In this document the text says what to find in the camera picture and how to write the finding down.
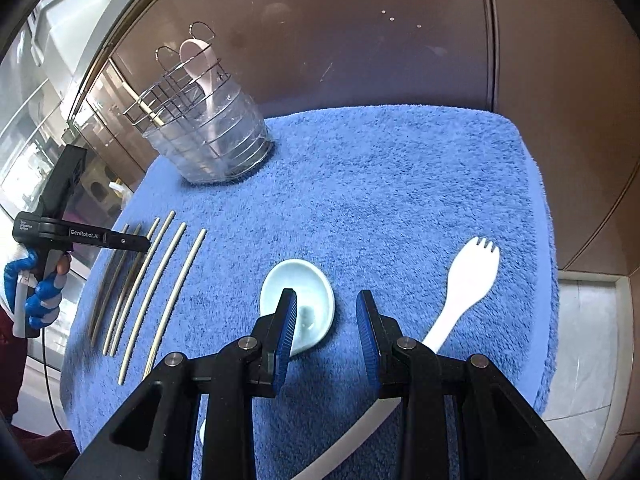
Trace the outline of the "blue gloved left hand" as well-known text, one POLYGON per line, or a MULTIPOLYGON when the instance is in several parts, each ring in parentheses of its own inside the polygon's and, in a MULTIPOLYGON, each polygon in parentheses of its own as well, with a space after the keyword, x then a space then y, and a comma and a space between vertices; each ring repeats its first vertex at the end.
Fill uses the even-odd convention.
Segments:
MULTIPOLYGON (((26 320, 33 330, 41 330, 58 318, 62 290, 67 281, 67 274, 70 272, 71 261, 70 254, 63 252, 56 263, 55 270, 39 281, 32 296, 25 299, 26 320)), ((18 274, 22 271, 31 271, 37 262, 38 256, 33 249, 17 244, 13 258, 4 266, 3 298, 11 312, 15 310, 18 274)))

